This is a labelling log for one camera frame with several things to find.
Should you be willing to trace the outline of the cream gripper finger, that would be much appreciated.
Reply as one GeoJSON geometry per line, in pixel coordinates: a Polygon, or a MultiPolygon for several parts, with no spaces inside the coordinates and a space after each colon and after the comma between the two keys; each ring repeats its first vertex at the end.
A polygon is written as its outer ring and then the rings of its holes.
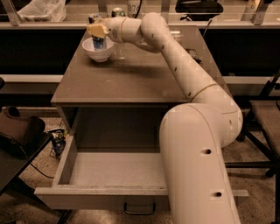
{"type": "Polygon", "coordinates": [[[105,39],[109,35],[108,28],[105,24],[88,24],[87,32],[100,39],[105,39]]]}

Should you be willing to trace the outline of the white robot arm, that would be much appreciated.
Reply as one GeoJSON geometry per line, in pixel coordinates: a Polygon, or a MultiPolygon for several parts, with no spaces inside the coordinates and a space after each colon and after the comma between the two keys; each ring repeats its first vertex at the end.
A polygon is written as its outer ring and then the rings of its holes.
{"type": "Polygon", "coordinates": [[[241,224],[221,152],[242,129],[233,98],[174,39],[158,13],[95,17],[87,31],[162,53],[187,99],[164,115],[159,131],[173,223],[241,224]]]}

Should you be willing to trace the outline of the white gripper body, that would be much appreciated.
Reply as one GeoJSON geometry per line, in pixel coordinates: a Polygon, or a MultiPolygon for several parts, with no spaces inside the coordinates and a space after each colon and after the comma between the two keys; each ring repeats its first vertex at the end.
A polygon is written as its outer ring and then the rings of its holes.
{"type": "Polygon", "coordinates": [[[123,43],[123,23],[126,20],[126,17],[111,17],[105,19],[105,25],[108,30],[108,36],[111,40],[116,43],[123,43]]]}

